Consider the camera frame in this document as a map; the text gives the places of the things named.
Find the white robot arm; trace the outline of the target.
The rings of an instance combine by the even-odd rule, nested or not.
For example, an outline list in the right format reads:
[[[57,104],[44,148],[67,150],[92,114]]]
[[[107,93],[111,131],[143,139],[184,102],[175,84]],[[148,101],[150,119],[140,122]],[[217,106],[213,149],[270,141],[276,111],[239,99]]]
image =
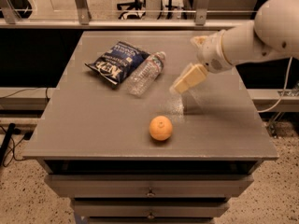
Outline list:
[[[191,39],[198,63],[189,64],[170,91],[182,94],[218,74],[243,63],[299,59],[299,0],[268,0],[252,21],[212,35]]]

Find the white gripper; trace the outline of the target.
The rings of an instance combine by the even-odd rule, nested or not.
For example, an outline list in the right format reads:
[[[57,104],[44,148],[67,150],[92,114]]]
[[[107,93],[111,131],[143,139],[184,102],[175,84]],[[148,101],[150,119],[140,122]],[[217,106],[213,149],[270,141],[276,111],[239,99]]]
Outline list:
[[[222,48],[224,30],[212,35],[199,35],[191,39],[198,48],[197,59],[201,63],[190,63],[170,87],[170,92],[182,94],[190,88],[203,82],[208,72],[218,74],[231,70],[233,66],[227,61]]]

